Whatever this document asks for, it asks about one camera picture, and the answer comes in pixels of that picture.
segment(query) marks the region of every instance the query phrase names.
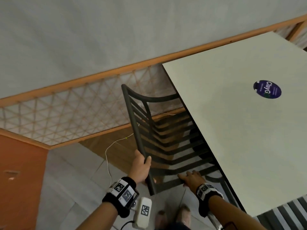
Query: white device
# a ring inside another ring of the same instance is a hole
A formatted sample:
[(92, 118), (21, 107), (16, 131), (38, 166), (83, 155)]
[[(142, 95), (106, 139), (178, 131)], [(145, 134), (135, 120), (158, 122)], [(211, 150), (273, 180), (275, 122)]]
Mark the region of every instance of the white device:
[(136, 212), (134, 215), (134, 223), (132, 224), (133, 228), (136, 229), (145, 229), (149, 224), (149, 217), (151, 212), (152, 201), (149, 198), (142, 197), (138, 203)]

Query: tabletop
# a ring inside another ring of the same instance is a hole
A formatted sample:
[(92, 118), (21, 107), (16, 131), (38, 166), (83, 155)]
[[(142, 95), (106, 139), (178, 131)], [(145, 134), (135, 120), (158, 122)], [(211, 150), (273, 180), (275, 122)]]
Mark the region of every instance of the tabletop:
[(307, 194), (307, 53), (269, 32), (163, 64), (246, 212)]

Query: gray wall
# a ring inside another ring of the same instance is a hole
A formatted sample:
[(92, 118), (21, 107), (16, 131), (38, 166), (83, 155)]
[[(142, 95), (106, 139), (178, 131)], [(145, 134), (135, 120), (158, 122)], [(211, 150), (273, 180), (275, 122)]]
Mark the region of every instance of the gray wall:
[(0, 98), (307, 13), (307, 0), (0, 0)]

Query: hand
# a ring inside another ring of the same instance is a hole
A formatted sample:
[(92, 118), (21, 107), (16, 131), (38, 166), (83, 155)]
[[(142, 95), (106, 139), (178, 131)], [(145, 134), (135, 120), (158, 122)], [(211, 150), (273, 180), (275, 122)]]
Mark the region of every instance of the hand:
[(135, 158), (132, 163), (132, 167), (128, 174), (128, 177), (132, 178), (136, 184), (145, 181), (148, 176), (149, 169), (151, 166), (151, 156), (147, 157), (146, 162), (144, 156), (140, 153), (139, 150), (134, 152)]
[(188, 171), (186, 176), (178, 174), (178, 177), (185, 182), (184, 186), (188, 186), (194, 194), (196, 194), (197, 187), (206, 182), (201, 174), (195, 170), (193, 170), (192, 174)]

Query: person's left hand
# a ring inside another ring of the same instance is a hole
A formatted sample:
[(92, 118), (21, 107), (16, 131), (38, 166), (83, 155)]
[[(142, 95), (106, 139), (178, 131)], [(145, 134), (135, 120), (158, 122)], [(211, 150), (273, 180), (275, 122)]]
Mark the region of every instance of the person's left hand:
[(145, 181), (148, 176), (149, 169), (151, 166), (151, 156), (147, 157), (146, 162), (144, 156), (140, 153), (139, 150), (134, 152), (135, 158), (132, 163), (132, 167), (128, 174), (128, 177), (132, 178), (136, 184)]

